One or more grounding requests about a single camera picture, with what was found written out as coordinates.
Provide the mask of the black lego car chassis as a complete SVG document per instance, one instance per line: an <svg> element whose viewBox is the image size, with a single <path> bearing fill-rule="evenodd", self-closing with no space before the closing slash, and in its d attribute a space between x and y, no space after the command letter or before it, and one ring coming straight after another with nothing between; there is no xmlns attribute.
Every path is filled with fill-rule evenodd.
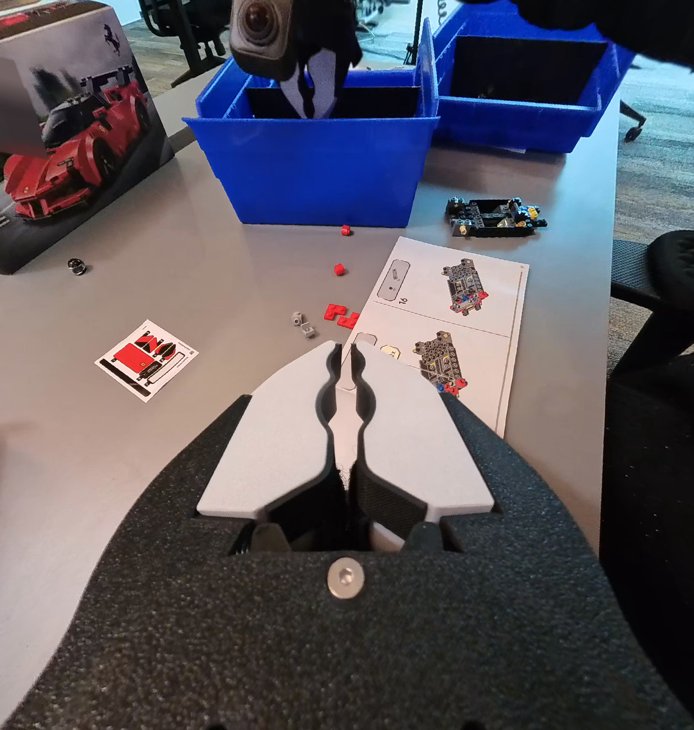
<svg viewBox="0 0 694 730"><path fill-rule="evenodd" d="M540 208L521 198L466 199L451 197L445 208L453 237L524 237L547 226Z"/></svg>

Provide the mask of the blue plastic bin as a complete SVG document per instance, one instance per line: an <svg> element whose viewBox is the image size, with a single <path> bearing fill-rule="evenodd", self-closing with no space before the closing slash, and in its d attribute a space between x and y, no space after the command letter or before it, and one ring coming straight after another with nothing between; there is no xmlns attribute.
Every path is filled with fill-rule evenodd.
<svg viewBox="0 0 694 730"><path fill-rule="evenodd" d="M433 44L437 138L542 152L593 133L635 58L593 24L541 29L512 2L458 6Z"/></svg>
<svg viewBox="0 0 694 730"><path fill-rule="evenodd" d="M244 224L404 228L440 121L425 19L415 67L349 71L333 116L300 119L233 60L184 117Z"/></svg>

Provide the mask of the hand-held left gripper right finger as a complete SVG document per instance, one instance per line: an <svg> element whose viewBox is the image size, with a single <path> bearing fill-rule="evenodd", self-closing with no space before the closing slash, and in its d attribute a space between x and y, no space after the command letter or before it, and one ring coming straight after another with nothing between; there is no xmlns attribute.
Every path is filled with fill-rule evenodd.
<svg viewBox="0 0 694 730"><path fill-rule="evenodd" d="M351 348L357 437L355 495L375 523L438 523L488 513L494 498L437 388L365 342Z"/></svg>

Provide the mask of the black chair caster leg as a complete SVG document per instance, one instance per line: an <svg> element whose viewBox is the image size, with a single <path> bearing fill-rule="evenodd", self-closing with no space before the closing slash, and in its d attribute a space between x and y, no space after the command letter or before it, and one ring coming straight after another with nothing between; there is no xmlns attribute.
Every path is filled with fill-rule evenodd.
<svg viewBox="0 0 694 730"><path fill-rule="evenodd" d="M630 105L626 104L622 99L619 102L619 113L635 122L635 125L630 127L624 136L624 142L631 143L635 141L639 135L641 135L646 122L646 117Z"/></svg>

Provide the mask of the lego instruction booklet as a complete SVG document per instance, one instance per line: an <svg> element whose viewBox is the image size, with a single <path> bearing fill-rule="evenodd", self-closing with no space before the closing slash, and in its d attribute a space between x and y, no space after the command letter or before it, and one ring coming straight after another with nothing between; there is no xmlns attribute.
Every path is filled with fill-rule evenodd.
<svg viewBox="0 0 694 730"><path fill-rule="evenodd" d="M342 349L371 344L505 434L529 268L400 237Z"/></svg>

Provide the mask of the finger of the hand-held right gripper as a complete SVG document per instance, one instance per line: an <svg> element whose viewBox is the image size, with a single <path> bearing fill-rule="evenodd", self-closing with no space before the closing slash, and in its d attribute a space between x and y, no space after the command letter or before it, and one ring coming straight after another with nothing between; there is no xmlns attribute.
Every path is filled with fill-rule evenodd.
<svg viewBox="0 0 694 730"><path fill-rule="evenodd" d="M337 104L341 84L342 64L337 53L320 49L308 61L308 73L313 83L313 94L308 105L309 119L329 117Z"/></svg>
<svg viewBox="0 0 694 730"><path fill-rule="evenodd" d="M292 76L279 82L289 104L302 119L314 119L314 87L305 67L296 67Z"/></svg>

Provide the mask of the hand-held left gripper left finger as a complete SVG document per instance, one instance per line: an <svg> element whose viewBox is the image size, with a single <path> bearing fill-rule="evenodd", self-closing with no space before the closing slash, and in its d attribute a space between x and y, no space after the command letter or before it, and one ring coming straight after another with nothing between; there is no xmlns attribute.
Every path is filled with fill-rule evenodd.
<svg viewBox="0 0 694 730"><path fill-rule="evenodd" d="M279 369L251 395L197 504L204 516L261 518L325 479L335 465L342 344L327 341Z"/></svg>

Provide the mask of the red car lego set box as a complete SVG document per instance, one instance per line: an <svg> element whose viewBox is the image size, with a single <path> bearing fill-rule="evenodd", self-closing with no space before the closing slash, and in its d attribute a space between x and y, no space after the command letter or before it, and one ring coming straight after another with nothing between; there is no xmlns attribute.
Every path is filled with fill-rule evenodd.
<svg viewBox="0 0 694 730"><path fill-rule="evenodd" d="M0 144L0 275L12 275L175 155L115 10L0 2L0 113L37 123Z"/></svg>

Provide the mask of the black office chair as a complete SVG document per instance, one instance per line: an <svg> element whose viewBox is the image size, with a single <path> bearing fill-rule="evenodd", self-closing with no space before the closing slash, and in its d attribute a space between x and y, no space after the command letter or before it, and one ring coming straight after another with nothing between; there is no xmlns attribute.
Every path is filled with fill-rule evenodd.
<svg viewBox="0 0 694 730"><path fill-rule="evenodd" d="M230 27L231 1L139 1L141 17L157 37L178 37L188 71L176 87L225 62L221 35Z"/></svg>
<svg viewBox="0 0 694 730"><path fill-rule="evenodd" d="M694 717L694 231L614 255L612 296L651 315L607 381L599 556Z"/></svg>

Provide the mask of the lego sticker sheet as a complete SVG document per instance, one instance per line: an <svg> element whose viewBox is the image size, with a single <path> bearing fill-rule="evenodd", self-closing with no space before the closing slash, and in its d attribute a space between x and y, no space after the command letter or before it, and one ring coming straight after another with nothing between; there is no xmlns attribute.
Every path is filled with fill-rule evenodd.
<svg viewBox="0 0 694 730"><path fill-rule="evenodd" d="M148 402L198 354L191 345L146 320L95 365Z"/></svg>

